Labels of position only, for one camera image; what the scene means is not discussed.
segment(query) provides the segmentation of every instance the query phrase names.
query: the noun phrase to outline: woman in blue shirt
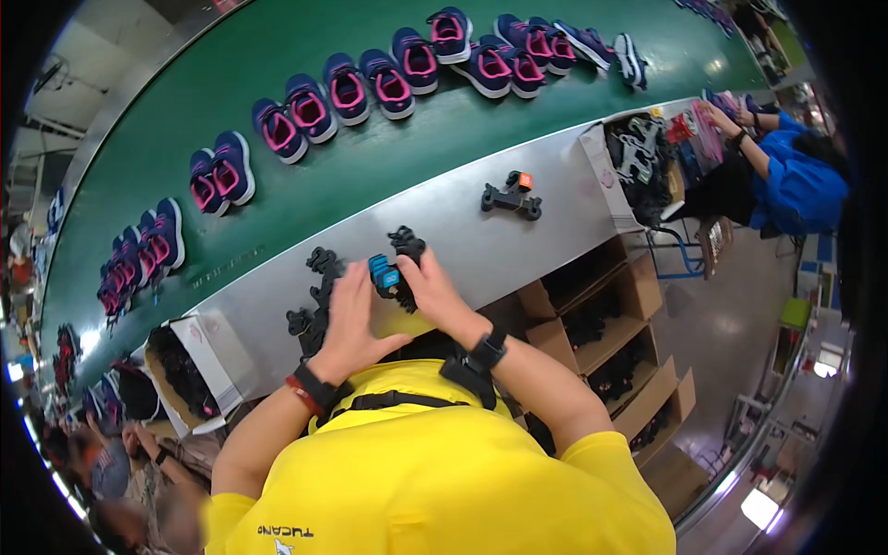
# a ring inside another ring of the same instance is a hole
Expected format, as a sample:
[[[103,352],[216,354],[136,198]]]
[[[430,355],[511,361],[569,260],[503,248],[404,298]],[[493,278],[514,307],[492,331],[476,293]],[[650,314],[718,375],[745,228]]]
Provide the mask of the woman in blue shirt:
[[[737,112],[737,123],[703,102],[712,124],[733,149],[725,161],[685,194],[685,205],[666,221],[727,216],[763,237],[830,233],[838,227],[850,172],[841,133],[809,131],[779,114]],[[741,127],[770,131],[756,144]]]

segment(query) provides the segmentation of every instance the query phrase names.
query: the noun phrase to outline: green conveyor belt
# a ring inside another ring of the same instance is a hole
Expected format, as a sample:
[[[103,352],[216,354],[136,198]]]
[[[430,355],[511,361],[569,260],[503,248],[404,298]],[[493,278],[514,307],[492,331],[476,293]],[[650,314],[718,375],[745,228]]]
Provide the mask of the green conveyor belt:
[[[253,102],[263,96],[283,100],[291,75],[307,72],[320,80],[331,53],[348,52],[357,61],[368,48],[387,50],[401,26],[427,35],[425,19],[442,5],[254,0],[179,55],[113,129],[73,200],[47,286],[43,356],[57,352],[55,330],[62,322],[81,336],[100,330],[77,371],[79,388],[139,346],[152,327],[306,237],[428,178],[577,123],[699,95],[703,86],[765,88],[739,34],[728,40],[717,25],[671,0],[482,0],[464,6],[476,39],[492,32],[503,12],[595,27],[608,42],[629,33],[650,64],[648,91],[627,91],[615,67],[604,80],[580,65],[567,77],[548,75],[549,85],[536,99],[510,94],[490,100],[443,68],[440,88],[421,97],[409,119],[391,122],[374,108],[365,124],[340,129],[293,166],[280,163],[252,130]],[[222,218],[204,216],[188,191],[188,159],[229,129],[250,143],[257,192]],[[147,291],[139,293],[109,337],[95,296],[99,268],[114,237],[165,196],[183,209],[186,263],[163,282],[157,306]],[[283,313],[268,318],[285,323]]]

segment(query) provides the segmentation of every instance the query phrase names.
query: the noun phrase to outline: printed logo on shirt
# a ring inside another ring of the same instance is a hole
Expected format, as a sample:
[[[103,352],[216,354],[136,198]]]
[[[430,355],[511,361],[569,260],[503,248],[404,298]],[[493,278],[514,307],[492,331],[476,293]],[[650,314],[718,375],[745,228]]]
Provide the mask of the printed logo on shirt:
[[[302,528],[290,527],[290,526],[260,526],[257,528],[256,533],[259,535],[290,535],[296,537],[314,537],[311,530],[306,528],[303,530]]]
[[[294,546],[284,545],[281,540],[274,540],[274,555],[293,555],[294,549]]]

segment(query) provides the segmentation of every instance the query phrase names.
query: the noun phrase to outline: yellow t-shirt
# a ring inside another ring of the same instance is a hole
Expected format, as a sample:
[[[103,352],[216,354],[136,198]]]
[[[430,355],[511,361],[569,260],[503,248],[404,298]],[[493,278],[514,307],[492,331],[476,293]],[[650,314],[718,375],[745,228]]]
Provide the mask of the yellow t-shirt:
[[[675,552],[669,516],[620,433],[550,458],[440,365],[376,365],[352,378],[355,395],[394,389],[472,406],[337,416],[278,455],[258,500],[213,496],[206,554]]]

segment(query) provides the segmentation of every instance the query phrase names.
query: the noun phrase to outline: red bracelet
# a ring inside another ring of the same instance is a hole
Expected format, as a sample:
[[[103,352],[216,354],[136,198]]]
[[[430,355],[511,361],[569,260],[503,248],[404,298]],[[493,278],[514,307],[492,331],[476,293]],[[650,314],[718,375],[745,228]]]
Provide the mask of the red bracelet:
[[[318,403],[314,401],[311,394],[305,390],[302,384],[299,382],[298,378],[290,374],[287,376],[287,385],[292,388],[293,393],[299,396],[299,399],[305,403],[305,406],[308,407],[308,412],[312,413],[315,416],[323,416],[324,410],[321,408]]]

